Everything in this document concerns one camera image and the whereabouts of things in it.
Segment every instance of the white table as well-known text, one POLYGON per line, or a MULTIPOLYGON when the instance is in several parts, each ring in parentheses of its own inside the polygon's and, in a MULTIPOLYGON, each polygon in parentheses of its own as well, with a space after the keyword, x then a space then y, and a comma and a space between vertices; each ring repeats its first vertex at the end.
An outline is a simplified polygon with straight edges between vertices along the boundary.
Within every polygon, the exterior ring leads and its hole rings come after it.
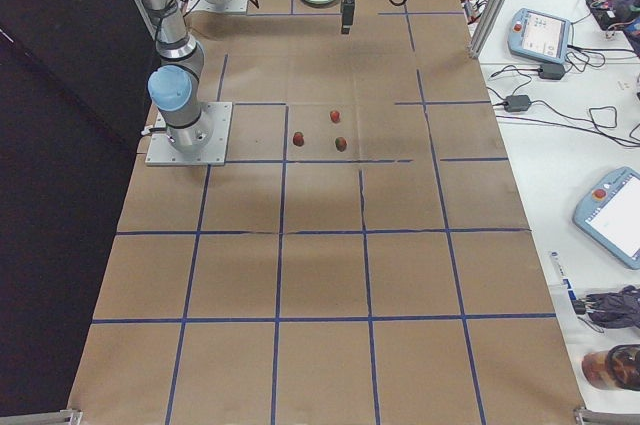
MULTIPOLYGON (((515 73, 492 79, 491 73, 507 64, 521 67, 523 64, 535 64, 511 55, 506 45, 511 19, 520 8, 546 12, 571 21, 589 13, 584 0, 506 0, 480 54, 487 85, 502 96, 511 94, 526 79, 515 73)), ((621 33, 612 39, 605 38, 592 17, 575 25, 573 43, 589 48, 630 48, 621 33)), ((607 56, 623 59, 608 60, 603 68, 588 68, 582 74, 568 73, 558 82, 535 77, 518 93, 527 94, 532 100, 545 100, 562 113, 584 118, 587 118, 590 107, 615 106, 619 127, 612 133, 626 137, 640 123, 640 100, 635 93, 640 61, 630 54, 609 53, 607 56)), ((501 102, 495 95, 491 96, 493 103, 501 102)), ((506 115, 506 112, 498 108, 496 114, 506 115)), ((522 116, 570 123, 542 105, 533 105, 522 116)), ((585 404, 598 412, 640 413, 637 392, 598 390, 589 385, 580 369, 582 357, 589 352, 608 350, 622 343, 640 343, 640 330, 607 330, 599 334, 580 322, 571 308, 566 286, 549 256, 552 251, 558 253, 578 297, 640 283, 640 271, 626 268, 572 223, 578 200, 603 175, 621 166, 640 170, 640 149, 624 149, 585 132, 516 120, 498 121, 585 404)))

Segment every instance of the blue tablet frame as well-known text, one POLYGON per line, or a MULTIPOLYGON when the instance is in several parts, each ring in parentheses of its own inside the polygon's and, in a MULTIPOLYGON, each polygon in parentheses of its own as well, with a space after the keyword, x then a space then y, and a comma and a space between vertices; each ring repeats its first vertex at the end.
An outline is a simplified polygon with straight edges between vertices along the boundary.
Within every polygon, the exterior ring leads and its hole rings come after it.
POLYGON ((513 16, 513 20, 511 22, 511 28, 509 29, 509 37, 507 39, 507 44, 509 45, 509 50, 514 55, 519 55, 521 57, 531 58, 533 60, 538 60, 542 62, 563 64, 567 56, 567 44, 569 43, 570 28, 571 28, 571 22, 565 18, 554 17, 553 15, 549 15, 548 13, 542 13, 536 10, 530 10, 528 8, 521 8, 513 16), (543 17, 548 17, 554 20, 560 20, 562 22, 562 29, 560 32, 561 37, 558 40, 559 45, 558 45, 558 53, 556 57, 550 57, 549 55, 544 55, 538 52, 532 52, 531 50, 525 50, 524 48, 522 48, 522 40, 524 38, 524 33, 527 30, 527 26, 529 25, 529 18, 532 13, 535 13, 536 15, 541 15, 543 17), (515 30, 516 23, 520 23, 522 25, 521 30, 515 30))
MULTIPOLYGON (((636 177, 640 180, 640 175, 629 167, 618 168, 617 170, 605 175, 591 189, 589 194, 580 200, 573 215, 573 222, 591 238, 611 252, 617 259, 622 261, 626 266, 633 268, 634 270, 638 270, 640 269, 640 252, 636 253, 635 257, 629 257, 629 255, 624 253, 594 229, 587 221, 595 213, 606 207, 606 205, 632 177, 636 177), (594 192, 598 189, 602 189, 606 192, 606 196, 604 198, 598 199, 594 196, 594 192)), ((637 211, 631 210, 630 213, 637 213, 637 211)))

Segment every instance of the tablet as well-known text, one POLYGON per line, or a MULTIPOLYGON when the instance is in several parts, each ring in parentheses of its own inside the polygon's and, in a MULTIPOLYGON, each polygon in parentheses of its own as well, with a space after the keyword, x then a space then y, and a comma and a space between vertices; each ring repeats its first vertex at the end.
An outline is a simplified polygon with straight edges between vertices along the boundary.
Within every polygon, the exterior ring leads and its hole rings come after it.
POLYGON ((522 8, 509 30, 509 50, 533 60, 564 63, 571 22, 564 18, 522 8))
POLYGON ((580 200, 573 221, 625 265, 640 269, 640 175, 634 170, 603 177, 580 200))

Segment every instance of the blue joint cap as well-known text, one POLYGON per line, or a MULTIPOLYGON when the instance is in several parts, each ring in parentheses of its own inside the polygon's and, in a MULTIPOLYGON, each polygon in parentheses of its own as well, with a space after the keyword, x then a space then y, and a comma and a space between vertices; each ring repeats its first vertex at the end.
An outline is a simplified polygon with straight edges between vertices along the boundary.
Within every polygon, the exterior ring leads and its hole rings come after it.
POLYGON ((164 112, 174 112, 184 107, 193 91, 189 74, 175 65, 165 65, 153 72, 148 87, 149 95, 164 112))

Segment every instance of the red object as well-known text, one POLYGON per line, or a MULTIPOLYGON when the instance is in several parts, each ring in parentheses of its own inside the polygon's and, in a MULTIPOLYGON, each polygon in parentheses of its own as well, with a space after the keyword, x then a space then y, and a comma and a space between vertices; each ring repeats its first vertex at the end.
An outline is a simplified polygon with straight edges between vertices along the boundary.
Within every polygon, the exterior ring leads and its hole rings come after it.
POLYGON ((347 141, 344 137, 336 138, 336 148, 339 152, 344 152, 347 149, 347 141))
POLYGON ((601 188, 598 188, 597 190, 593 191, 593 198, 595 198, 597 200, 602 200, 606 196, 607 196, 607 192, 605 192, 601 188))
POLYGON ((304 135, 302 135, 302 132, 296 132, 293 134, 293 144, 296 147, 304 145, 304 135))

